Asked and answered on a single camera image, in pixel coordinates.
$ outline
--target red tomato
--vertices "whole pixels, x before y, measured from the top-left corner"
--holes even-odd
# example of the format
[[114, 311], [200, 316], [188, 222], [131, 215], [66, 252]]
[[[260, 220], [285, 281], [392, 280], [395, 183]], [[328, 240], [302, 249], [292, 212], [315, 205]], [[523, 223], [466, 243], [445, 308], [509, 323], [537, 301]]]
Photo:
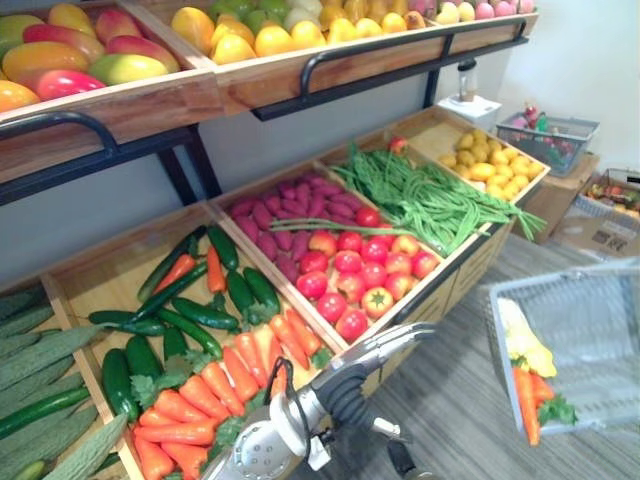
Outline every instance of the red tomato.
[[325, 293], [318, 300], [316, 308], [320, 315], [333, 325], [347, 309], [347, 301], [339, 293]]
[[367, 262], [362, 267], [362, 277], [366, 288], [381, 287], [387, 279], [387, 271], [377, 262]]
[[384, 263], [389, 253], [388, 247], [380, 240], [369, 240], [362, 245], [360, 255], [365, 262]]
[[362, 235], [357, 232], [342, 232], [338, 237], [338, 250], [354, 250], [362, 248]]
[[318, 300], [327, 291], [329, 279], [324, 272], [305, 273], [296, 280], [296, 287], [309, 300]]
[[393, 307], [393, 295], [383, 287], [367, 290], [362, 297], [362, 308], [371, 318], [380, 318]]
[[368, 326], [369, 322], [364, 313], [360, 310], [347, 310], [338, 320], [336, 331], [351, 343], [366, 332]]
[[324, 253], [311, 251], [305, 253], [300, 259], [298, 270], [302, 274], [309, 272], [326, 272], [328, 267], [329, 259]]
[[358, 273], [362, 270], [362, 258], [358, 252], [344, 250], [336, 254], [333, 266], [342, 273]]
[[377, 227], [380, 225], [380, 214], [375, 208], [362, 207], [356, 212], [356, 223], [362, 227]]

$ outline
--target tomato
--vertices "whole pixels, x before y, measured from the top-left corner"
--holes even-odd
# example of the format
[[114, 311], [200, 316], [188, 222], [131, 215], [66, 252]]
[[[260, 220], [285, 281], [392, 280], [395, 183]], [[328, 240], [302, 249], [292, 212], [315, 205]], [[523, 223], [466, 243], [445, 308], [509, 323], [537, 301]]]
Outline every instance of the tomato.
[[380, 214], [375, 208], [362, 207], [356, 212], [356, 223], [362, 227], [377, 227], [380, 225]]
[[360, 255], [365, 262], [384, 263], [388, 253], [387, 245], [380, 240], [369, 240], [360, 250]]
[[366, 288], [381, 287], [387, 279], [387, 271], [377, 262], [367, 262], [362, 267], [362, 277]]
[[339, 272], [358, 273], [362, 270], [362, 258], [360, 258], [358, 252], [344, 250], [336, 254], [333, 266], [336, 267], [336, 270]]
[[296, 287], [309, 300], [318, 300], [327, 291], [329, 279], [324, 272], [309, 272], [298, 277]]
[[339, 293], [325, 293], [318, 300], [316, 308], [320, 315], [333, 325], [347, 309], [347, 301]]
[[364, 295], [364, 278], [359, 273], [341, 273], [336, 288], [347, 297], [347, 302], [357, 303]]
[[360, 310], [347, 310], [336, 323], [336, 331], [351, 343], [366, 332], [368, 326], [369, 322], [364, 313]]
[[300, 259], [300, 273], [326, 272], [329, 268], [329, 259], [322, 252], [311, 251], [304, 254]]
[[362, 308], [371, 318], [380, 318], [393, 307], [393, 295], [383, 287], [373, 287], [362, 297]]

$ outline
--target wooden crate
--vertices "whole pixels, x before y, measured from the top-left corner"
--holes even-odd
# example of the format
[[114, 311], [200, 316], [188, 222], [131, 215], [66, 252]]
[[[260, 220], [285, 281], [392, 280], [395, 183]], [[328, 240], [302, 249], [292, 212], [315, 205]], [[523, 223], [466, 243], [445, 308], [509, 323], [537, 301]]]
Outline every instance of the wooden crate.
[[[79, 5], [94, 21], [108, 7], [127, 10], [136, 18], [150, 40], [171, 51], [182, 71], [0, 113], [0, 125], [44, 112], [79, 112], [102, 122], [118, 143], [125, 143], [223, 114], [210, 68], [197, 55], [192, 55], [190, 49], [174, 42], [166, 42], [159, 34], [161, 32], [145, 22], [145, 18], [139, 16], [135, 8], [128, 8], [126, 2], [90, 1]], [[29, 13], [46, 19], [47, 12], [48, 10], [1, 11], [0, 14]], [[94, 133], [72, 124], [3, 140], [0, 145], [0, 183], [102, 150], [100, 140]]]
[[[212, 220], [211, 210], [203, 203], [198, 203], [52, 267], [42, 275], [42, 280], [62, 327], [87, 325], [87, 316], [96, 310], [136, 310], [140, 305], [136, 299], [137, 290], [158, 262], [188, 232], [198, 225], [211, 224]], [[200, 244], [200, 252], [205, 251], [207, 242], [205, 236]], [[241, 245], [238, 254], [241, 268], [253, 265]], [[181, 296], [199, 303], [206, 303], [211, 299], [204, 281], [195, 282]], [[288, 303], [281, 299], [281, 303], [283, 308], [293, 306], [301, 314], [305, 313], [295, 302]], [[226, 307], [233, 315], [239, 315], [230, 300], [227, 300]], [[232, 335], [219, 330], [212, 330], [212, 333], [222, 345], [232, 345]], [[131, 334], [128, 333], [110, 332], [103, 340], [94, 342], [75, 354], [91, 397], [104, 421], [109, 421], [113, 415], [101, 388], [100, 364], [109, 349], [123, 348], [130, 337]], [[161, 358], [162, 337], [149, 337], [149, 340]], [[187, 338], [187, 341], [191, 347], [197, 348], [192, 339]], [[336, 351], [335, 345], [329, 347]], [[307, 383], [316, 373], [313, 367], [308, 372], [301, 368], [296, 370], [298, 373], [294, 375], [294, 383], [298, 387]], [[125, 435], [117, 447], [131, 480], [143, 480], [130, 433]]]
[[[171, 39], [176, 44], [186, 45], [186, 42], [175, 35], [168, 27], [173, 14], [183, 6], [197, 7], [206, 11], [212, 1], [142, 0], [140, 3], [143, 5], [140, 10], [149, 10], [166, 25], [164, 38], [167, 41]], [[538, 19], [538, 14], [522, 15], [522, 17], [527, 21], [527, 27], [524, 31], [524, 35], [527, 36], [531, 33]], [[483, 23], [483, 25], [486, 25], [486, 29], [457, 34], [451, 45], [451, 52], [461, 53], [510, 40], [514, 37], [514, 26], [491, 27], [491, 22]], [[456, 30], [459, 31], [460, 28], [457, 26], [433, 26], [429, 28], [442, 31], [442, 35], [429, 40], [374, 50], [357, 56], [322, 63], [313, 73], [309, 86], [310, 92], [438, 59], [444, 46], [445, 35]], [[422, 31], [411, 30], [394, 34], [394, 36], [412, 37], [419, 35]], [[211, 61], [210, 65], [216, 74], [225, 113], [230, 115], [300, 95], [300, 74], [302, 69], [307, 60], [318, 52], [344, 48], [356, 43], [380, 43], [382, 39], [389, 37], [390, 35], [386, 35], [379, 38], [348, 42], [340, 46], [295, 51], [229, 65], [216, 65]], [[192, 48], [192, 51], [194, 55], [201, 55], [195, 48]]]

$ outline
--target carrot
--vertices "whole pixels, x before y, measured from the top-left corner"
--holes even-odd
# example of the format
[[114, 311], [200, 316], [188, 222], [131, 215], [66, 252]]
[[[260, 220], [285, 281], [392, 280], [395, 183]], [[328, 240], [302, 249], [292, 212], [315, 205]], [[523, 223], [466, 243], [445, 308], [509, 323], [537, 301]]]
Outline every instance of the carrot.
[[160, 392], [153, 406], [158, 412], [177, 422], [199, 422], [209, 418], [171, 389]]
[[160, 448], [176, 461], [184, 480], [200, 478], [200, 466], [207, 461], [206, 448], [171, 442], [161, 443]]
[[522, 421], [529, 437], [529, 445], [536, 446], [540, 443], [540, 422], [538, 422], [538, 414], [536, 412], [531, 374], [520, 367], [513, 367], [513, 378], [516, 383], [518, 401], [520, 402]]
[[214, 395], [220, 399], [222, 404], [227, 407], [233, 415], [238, 417], [244, 415], [244, 405], [238, 400], [238, 397], [233, 391], [233, 387], [231, 387], [229, 383], [227, 374], [224, 373], [220, 365], [216, 362], [211, 362], [204, 367], [200, 375]]
[[241, 402], [248, 402], [258, 393], [258, 384], [253, 377], [249, 375], [240, 357], [229, 347], [224, 347], [222, 350], [222, 359], [235, 384], [234, 390], [236, 391], [236, 395]]
[[278, 337], [282, 343], [284, 343], [287, 350], [293, 355], [293, 358], [303, 366], [305, 370], [309, 369], [309, 360], [304, 353], [303, 348], [298, 343], [295, 334], [289, 323], [282, 315], [275, 315], [269, 322], [269, 326], [273, 333]]
[[173, 472], [173, 460], [158, 445], [135, 436], [133, 444], [140, 457], [145, 480], [162, 480]]
[[177, 279], [186, 275], [190, 270], [193, 270], [195, 266], [196, 261], [193, 259], [193, 257], [191, 255], [183, 253], [178, 257], [176, 263], [173, 264], [171, 270], [169, 270], [169, 273], [167, 273], [167, 276], [162, 279], [153, 293], [158, 293], [160, 290], [164, 290]]
[[176, 423], [162, 427], [136, 427], [133, 433], [148, 442], [208, 446], [215, 440], [214, 429], [219, 423], [217, 419], [211, 418], [201, 422]]
[[258, 382], [260, 388], [266, 387], [267, 372], [262, 364], [262, 357], [260, 356], [258, 344], [253, 334], [246, 332], [236, 335], [234, 342], [244, 363], [249, 367], [249, 373], [251, 373], [256, 382]]
[[201, 376], [189, 377], [189, 380], [178, 391], [187, 402], [210, 417], [216, 418], [220, 422], [229, 417], [229, 410], [211, 393]]
[[289, 325], [293, 328], [293, 333], [298, 340], [298, 343], [302, 346], [304, 353], [307, 354], [308, 357], [316, 353], [322, 344], [320, 340], [309, 330], [298, 312], [296, 312], [292, 308], [288, 308], [286, 311], [287, 321]]
[[138, 419], [143, 427], [161, 427], [162, 425], [174, 425], [175, 420], [161, 414], [155, 408], [147, 409]]
[[213, 246], [207, 251], [207, 286], [211, 293], [224, 292], [227, 289], [227, 281], [222, 274], [220, 258]]

